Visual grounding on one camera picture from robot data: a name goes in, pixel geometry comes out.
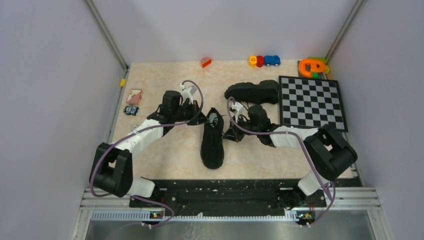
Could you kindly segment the black shoe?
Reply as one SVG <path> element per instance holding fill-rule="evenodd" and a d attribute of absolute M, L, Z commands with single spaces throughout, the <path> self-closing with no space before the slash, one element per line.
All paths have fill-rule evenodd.
<path fill-rule="evenodd" d="M 224 97 L 228 100 L 233 97 L 237 102 L 246 102 L 256 105 L 277 104 L 279 102 L 280 85 L 272 79 L 262 80 L 260 83 L 239 82 L 227 88 Z"/>
<path fill-rule="evenodd" d="M 216 170 L 223 165 L 225 158 L 223 146 L 224 119 L 214 107 L 209 110 L 206 117 L 208 121 L 203 128 L 200 157 L 206 168 Z"/>

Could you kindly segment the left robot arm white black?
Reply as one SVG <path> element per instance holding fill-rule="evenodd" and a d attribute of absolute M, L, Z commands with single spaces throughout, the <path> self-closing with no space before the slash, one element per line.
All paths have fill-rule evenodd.
<path fill-rule="evenodd" d="M 140 196 L 147 206 L 156 206 L 161 194 L 155 190 L 153 181 L 134 176 L 133 157 L 176 126 L 195 126 L 206 122 L 202 113 L 203 104 L 193 99 L 197 91 L 194 85 L 186 87 L 182 92 L 167 90 L 156 111 L 139 127 L 111 144 L 101 143 L 94 156 L 89 177 L 90 188 L 103 190 L 104 196 Z"/>

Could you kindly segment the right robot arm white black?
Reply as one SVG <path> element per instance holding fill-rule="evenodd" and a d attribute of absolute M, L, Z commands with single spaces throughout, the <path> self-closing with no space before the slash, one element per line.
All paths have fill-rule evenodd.
<path fill-rule="evenodd" d="M 245 135 L 256 136 L 268 147 L 302 150 L 311 170 L 293 192 L 293 200 L 299 206 L 307 206 L 317 190 L 334 182 L 358 160 L 357 152 L 333 124 L 319 128 L 289 127 L 271 123 L 261 105 L 250 107 L 247 118 L 241 115 L 242 110 L 244 106 L 240 102 L 228 104 L 230 126 L 225 139 L 240 142 Z"/>

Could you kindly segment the orange toy brick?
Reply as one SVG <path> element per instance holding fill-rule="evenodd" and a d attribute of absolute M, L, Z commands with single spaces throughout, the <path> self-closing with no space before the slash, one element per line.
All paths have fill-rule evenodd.
<path fill-rule="evenodd" d="M 212 63 L 212 59 L 211 59 L 210 57 L 208 57 L 208 56 L 203 57 L 203 58 L 200 60 L 200 66 L 201 66 L 203 69 L 204 69 L 204 68 L 206 68 L 207 66 L 209 66 L 211 63 Z"/>

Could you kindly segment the pink triangle card box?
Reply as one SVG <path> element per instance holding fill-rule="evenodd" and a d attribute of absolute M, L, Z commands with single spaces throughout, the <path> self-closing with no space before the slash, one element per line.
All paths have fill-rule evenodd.
<path fill-rule="evenodd" d="M 126 103 L 128 105 L 138 106 L 141 102 L 142 96 L 143 96 L 143 90 L 142 89 L 131 89 L 129 91 Z"/>

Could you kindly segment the small blue black toy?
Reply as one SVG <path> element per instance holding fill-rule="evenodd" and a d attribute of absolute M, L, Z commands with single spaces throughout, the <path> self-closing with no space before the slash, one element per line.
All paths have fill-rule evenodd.
<path fill-rule="evenodd" d="M 127 105 L 124 107 L 123 112 L 127 116 L 136 116 L 139 111 L 139 107 L 136 105 Z"/>

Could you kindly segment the yellow toy cylinder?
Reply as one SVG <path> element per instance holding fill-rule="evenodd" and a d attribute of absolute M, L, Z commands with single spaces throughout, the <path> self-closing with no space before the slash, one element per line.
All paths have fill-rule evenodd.
<path fill-rule="evenodd" d="M 250 67 L 255 68 L 257 66 L 257 56 L 256 55 L 251 55 L 248 59 L 248 64 Z"/>

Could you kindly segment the red toy cylinder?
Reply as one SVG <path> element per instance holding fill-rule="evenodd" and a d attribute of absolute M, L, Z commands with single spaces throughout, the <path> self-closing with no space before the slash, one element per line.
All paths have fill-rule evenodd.
<path fill-rule="evenodd" d="M 264 57 L 263 57 L 262 55 L 258 55 L 258 56 L 256 57 L 256 66 L 257 66 L 258 68 L 262 68 L 262 67 L 263 67 L 263 65 L 264 65 Z"/>

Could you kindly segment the black white checkerboard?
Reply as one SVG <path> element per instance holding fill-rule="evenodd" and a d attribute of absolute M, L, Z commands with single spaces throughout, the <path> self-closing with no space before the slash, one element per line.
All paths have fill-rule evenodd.
<path fill-rule="evenodd" d="M 280 75 L 278 82 L 281 125 L 309 129 L 330 124 L 349 131 L 338 81 Z"/>

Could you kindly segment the blue toy car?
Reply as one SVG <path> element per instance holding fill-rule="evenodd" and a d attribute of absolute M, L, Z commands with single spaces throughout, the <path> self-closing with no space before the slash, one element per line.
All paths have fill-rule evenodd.
<path fill-rule="evenodd" d="M 266 55 L 263 57 L 263 65 L 266 67 L 278 67 L 281 64 L 281 59 L 278 55 Z"/>

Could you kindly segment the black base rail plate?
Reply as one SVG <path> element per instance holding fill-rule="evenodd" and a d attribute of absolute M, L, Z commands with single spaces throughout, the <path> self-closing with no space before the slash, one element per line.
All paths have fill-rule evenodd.
<path fill-rule="evenodd" d="M 178 217 L 266 217 L 283 216 L 295 208 L 325 208 L 329 201 L 322 189 L 305 196 L 298 179 L 221 179 L 164 180 L 157 185 L 148 202 L 124 196 L 130 208 L 165 204 Z"/>

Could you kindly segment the yellow clip on rail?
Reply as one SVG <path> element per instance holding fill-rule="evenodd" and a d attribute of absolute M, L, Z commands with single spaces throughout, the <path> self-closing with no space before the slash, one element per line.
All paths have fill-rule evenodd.
<path fill-rule="evenodd" d="M 123 88 L 125 86 L 125 83 L 126 83 L 126 79 L 122 78 L 121 81 L 120 81 L 119 87 Z"/>

